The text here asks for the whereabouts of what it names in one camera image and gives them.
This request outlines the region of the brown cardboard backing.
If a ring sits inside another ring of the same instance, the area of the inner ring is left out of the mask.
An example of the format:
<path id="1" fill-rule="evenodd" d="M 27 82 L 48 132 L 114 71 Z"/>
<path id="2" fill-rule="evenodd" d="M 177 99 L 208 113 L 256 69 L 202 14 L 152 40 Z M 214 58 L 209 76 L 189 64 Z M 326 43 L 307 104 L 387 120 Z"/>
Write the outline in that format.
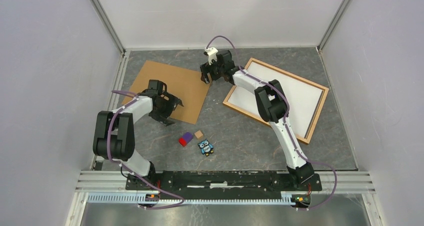
<path id="1" fill-rule="evenodd" d="M 190 124 L 196 124 L 209 84 L 201 80 L 201 72 L 172 65 L 146 61 L 130 87 L 131 92 L 139 93 L 148 87 L 152 80 L 163 81 L 167 91 L 182 100 L 170 117 Z"/>

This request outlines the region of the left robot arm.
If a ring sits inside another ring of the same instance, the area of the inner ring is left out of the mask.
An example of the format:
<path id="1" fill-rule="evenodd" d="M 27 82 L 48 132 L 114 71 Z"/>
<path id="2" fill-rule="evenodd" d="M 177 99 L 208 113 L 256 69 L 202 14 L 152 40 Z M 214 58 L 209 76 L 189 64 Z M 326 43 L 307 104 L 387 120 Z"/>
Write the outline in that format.
<path id="1" fill-rule="evenodd" d="M 146 89 L 139 93 L 114 91 L 116 94 L 130 97 L 130 101 L 111 111 L 97 114 L 92 150 L 94 155 L 118 164 L 133 177 L 144 189 L 156 186 L 158 178 L 153 163 L 136 151 L 134 124 L 142 117 L 170 126 L 172 112 L 182 106 L 177 96 L 168 92 L 165 82 L 149 80 Z"/>

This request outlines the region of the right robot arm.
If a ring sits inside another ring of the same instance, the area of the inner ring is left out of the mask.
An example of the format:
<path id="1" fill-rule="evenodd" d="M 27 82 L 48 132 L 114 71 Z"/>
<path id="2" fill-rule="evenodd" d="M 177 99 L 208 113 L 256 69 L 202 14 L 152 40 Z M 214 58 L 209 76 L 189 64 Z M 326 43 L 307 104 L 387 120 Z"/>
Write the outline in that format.
<path id="1" fill-rule="evenodd" d="M 289 172 L 289 184 L 295 190 L 308 185 L 314 168 L 303 154 L 289 122 L 289 103 L 278 80 L 264 81 L 236 66 L 229 50 L 220 53 L 216 48 L 206 48 L 206 63 L 200 66 L 201 80 L 208 84 L 224 78 L 232 85 L 241 87 L 254 95 L 261 119 L 267 122 L 277 136 L 283 149 Z"/>

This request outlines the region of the red and purple block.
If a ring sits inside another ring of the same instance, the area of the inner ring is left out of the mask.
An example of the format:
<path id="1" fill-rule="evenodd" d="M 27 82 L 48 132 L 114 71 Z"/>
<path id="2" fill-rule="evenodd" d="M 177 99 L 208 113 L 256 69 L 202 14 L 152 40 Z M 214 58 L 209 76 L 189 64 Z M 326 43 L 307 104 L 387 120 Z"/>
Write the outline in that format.
<path id="1" fill-rule="evenodd" d="M 178 142 L 182 147 L 185 147 L 192 141 L 193 137 L 192 133 L 186 132 L 178 139 Z"/>

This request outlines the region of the small tan wooden cube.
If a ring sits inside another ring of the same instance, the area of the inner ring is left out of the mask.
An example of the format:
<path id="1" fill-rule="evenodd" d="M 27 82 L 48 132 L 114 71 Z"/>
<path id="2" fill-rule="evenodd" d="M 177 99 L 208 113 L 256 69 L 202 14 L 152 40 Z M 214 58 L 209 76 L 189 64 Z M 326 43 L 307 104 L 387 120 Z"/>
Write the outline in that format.
<path id="1" fill-rule="evenodd" d="M 202 139 L 204 137 L 204 134 L 200 130 L 196 131 L 194 135 L 197 139 Z"/>

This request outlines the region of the blue owl figure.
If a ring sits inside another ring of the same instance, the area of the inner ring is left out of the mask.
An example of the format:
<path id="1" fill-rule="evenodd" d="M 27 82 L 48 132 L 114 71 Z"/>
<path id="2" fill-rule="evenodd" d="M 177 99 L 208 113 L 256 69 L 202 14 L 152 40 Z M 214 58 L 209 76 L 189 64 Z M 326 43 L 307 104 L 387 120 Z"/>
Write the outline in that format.
<path id="1" fill-rule="evenodd" d="M 202 155 L 208 157 L 211 154 L 214 153 L 214 146 L 208 141 L 208 139 L 205 139 L 201 142 L 199 142 L 198 147 L 202 153 Z"/>

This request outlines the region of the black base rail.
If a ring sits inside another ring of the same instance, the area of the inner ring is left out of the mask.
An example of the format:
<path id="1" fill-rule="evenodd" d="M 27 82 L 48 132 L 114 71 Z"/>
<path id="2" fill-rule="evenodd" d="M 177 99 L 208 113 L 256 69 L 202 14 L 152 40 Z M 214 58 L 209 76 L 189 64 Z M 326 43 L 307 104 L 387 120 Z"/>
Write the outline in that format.
<path id="1" fill-rule="evenodd" d="M 148 181 L 169 192 L 161 199 L 280 199 L 282 191 L 322 190 L 317 173 L 301 182 L 287 171 L 163 171 Z"/>

